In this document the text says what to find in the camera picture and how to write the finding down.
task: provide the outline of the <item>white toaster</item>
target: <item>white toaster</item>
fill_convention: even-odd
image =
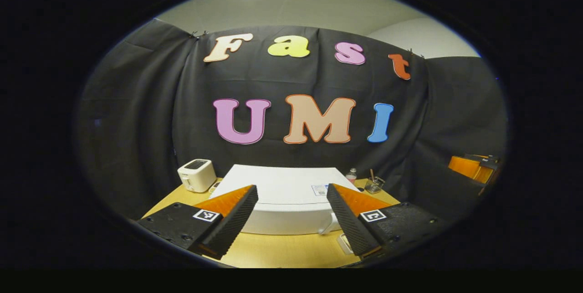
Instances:
[[[213,163],[204,159],[188,162],[179,168],[178,173],[184,187],[196,193],[205,192],[217,179]]]

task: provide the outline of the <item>black fabric backdrop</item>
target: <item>black fabric backdrop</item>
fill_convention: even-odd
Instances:
[[[215,39],[252,33],[227,60],[204,63]],[[280,36],[308,38],[303,58],[267,53]],[[366,63],[338,62],[338,42],[364,48]],[[410,81],[397,77],[388,54],[409,62]],[[352,98],[345,144],[283,141],[289,133],[290,94],[312,96],[321,112],[335,98]],[[239,101],[235,129],[247,132],[249,99],[268,99],[263,138],[250,145],[222,139],[212,102]],[[367,137],[373,105],[394,106],[387,141]],[[371,38],[310,27],[252,27],[200,36],[153,20],[120,42],[98,65],[79,104],[79,150],[96,193],[115,211],[138,219],[180,185],[178,167],[195,158],[213,161],[218,176],[233,164],[355,167],[385,178],[385,190],[448,220],[478,202],[480,183],[447,168],[454,154],[503,155],[508,115],[488,66],[480,58],[432,60]]]

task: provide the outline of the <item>white box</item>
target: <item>white box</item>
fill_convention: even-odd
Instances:
[[[205,159],[188,162],[179,168],[178,173],[184,187],[196,193],[205,192],[217,179],[213,163]]]
[[[272,168],[235,164],[209,198],[256,185],[259,199],[242,232],[324,234],[340,229],[326,198],[330,183],[358,191],[336,168]]]

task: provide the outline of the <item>ceiling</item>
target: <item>ceiling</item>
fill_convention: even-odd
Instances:
[[[157,18],[187,32],[296,25],[368,36],[423,17],[428,16],[397,0],[189,0]]]

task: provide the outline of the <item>white wall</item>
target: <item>white wall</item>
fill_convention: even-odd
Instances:
[[[413,49],[416,55],[425,58],[469,56],[479,54],[462,37],[431,18],[402,21],[377,30],[367,37],[398,46]]]

